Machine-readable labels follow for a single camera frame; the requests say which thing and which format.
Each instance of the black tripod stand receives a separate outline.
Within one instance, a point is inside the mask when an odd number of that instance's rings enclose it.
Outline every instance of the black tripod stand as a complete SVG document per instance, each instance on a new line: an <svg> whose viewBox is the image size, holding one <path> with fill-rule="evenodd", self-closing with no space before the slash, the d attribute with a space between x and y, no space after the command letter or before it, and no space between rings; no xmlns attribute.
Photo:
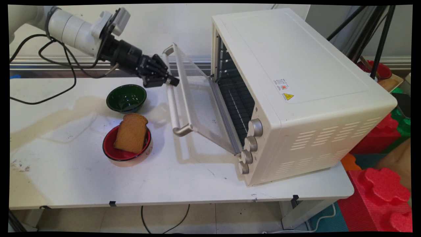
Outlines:
<svg viewBox="0 0 421 237"><path fill-rule="evenodd" d="M340 32L350 21L352 21L366 6L360 6L353 14L351 14L329 37L326 39L330 41L335 37L335 35ZM378 64L380 62L381 53L383 52L384 43L386 42L387 33L389 31L390 23L392 22L393 13L396 5L390 5L389 10L386 14L386 21L384 23L383 31L381 33L380 42L378 43L376 57L374 58L373 68L371 70L370 77L374 79ZM368 42L371 40L374 32L377 30L378 26L381 24L380 18L383 12L386 10L387 6L376 6L373 14L370 16L367 24L364 26L361 34L356 40L355 44L349 51L347 57L351 59L354 63L357 63L360 58L363 50L367 46Z"/></svg>

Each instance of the floor tile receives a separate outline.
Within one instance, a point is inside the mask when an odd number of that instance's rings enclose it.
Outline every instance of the floor tile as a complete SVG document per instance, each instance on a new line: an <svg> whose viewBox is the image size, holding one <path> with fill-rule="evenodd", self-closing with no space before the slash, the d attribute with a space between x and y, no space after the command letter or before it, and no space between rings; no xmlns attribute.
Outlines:
<svg viewBox="0 0 421 237"><path fill-rule="evenodd" d="M39 231L99 232L107 208L45 209L38 222Z"/></svg>
<svg viewBox="0 0 421 237"><path fill-rule="evenodd" d="M144 220L152 233L163 233L178 224L188 205L144 206ZM186 219L168 233L215 234L215 204L190 205Z"/></svg>
<svg viewBox="0 0 421 237"><path fill-rule="evenodd" d="M218 234L260 234L282 230L278 202L216 204Z"/></svg>
<svg viewBox="0 0 421 237"><path fill-rule="evenodd" d="M266 233L268 233L268 234L276 234L276 232L280 232L279 234L302 233L302 231L308 232L309 230L311 230L309 228L311 228L310 224L308 224L308 227L307 227L307 224L304 222L301 225L297 226L294 230L278 229L278 230L275 230L275 231L272 231L272 232L266 231Z"/></svg>
<svg viewBox="0 0 421 237"><path fill-rule="evenodd" d="M108 208L100 232L147 233L140 218L140 206Z"/></svg>
<svg viewBox="0 0 421 237"><path fill-rule="evenodd" d="M20 221L23 222L25 219L25 215L27 214L28 210L13 210L12 213L15 217Z"/></svg>

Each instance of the green bowl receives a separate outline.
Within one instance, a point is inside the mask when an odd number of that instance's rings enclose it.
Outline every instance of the green bowl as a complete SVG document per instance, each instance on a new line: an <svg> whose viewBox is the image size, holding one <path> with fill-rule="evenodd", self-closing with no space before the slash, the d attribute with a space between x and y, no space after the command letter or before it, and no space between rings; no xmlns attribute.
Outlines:
<svg viewBox="0 0 421 237"><path fill-rule="evenodd" d="M119 86L107 96L108 108L120 113L133 113L140 109L146 100L146 91L143 87L129 84Z"/></svg>

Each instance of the warning label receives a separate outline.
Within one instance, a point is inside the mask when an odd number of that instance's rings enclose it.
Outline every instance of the warning label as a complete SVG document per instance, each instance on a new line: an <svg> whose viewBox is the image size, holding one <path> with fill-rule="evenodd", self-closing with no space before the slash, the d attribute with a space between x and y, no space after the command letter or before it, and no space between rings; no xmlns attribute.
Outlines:
<svg viewBox="0 0 421 237"><path fill-rule="evenodd" d="M294 95L284 93L285 99L290 100Z"/></svg>
<svg viewBox="0 0 421 237"><path fill-rule="evenodd" d="M279 94L281 94L282 98L285 101L289 101L291 100L291 98L294 97L295 93L293 92L293 90L291 90L290 85L285 79L282 78L282 79L276 79L272 81L273 81L273 84L275 85L275 88L278 89Z"/></svg>

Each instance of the oven door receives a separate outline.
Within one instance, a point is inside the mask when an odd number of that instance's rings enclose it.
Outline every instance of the oven door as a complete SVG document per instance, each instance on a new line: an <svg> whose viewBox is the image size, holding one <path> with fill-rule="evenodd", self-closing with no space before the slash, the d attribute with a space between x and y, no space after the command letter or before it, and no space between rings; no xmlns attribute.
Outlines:
<svg viewBox="0 0 421 237"><path fill-rule="evenodd" d="M171 126L175 135L182 137L190 132L197 132L234 155L238 155L242 146L235 132L234 125L222 99L218 85L211 81L176 44L163 52L163 60L168 66L168 56L174 54L179 73L179 86L167 86L168 105ZM182 94L177 100L175 90ZM187 124L180 126L177 105L184 104Z"/></svg>

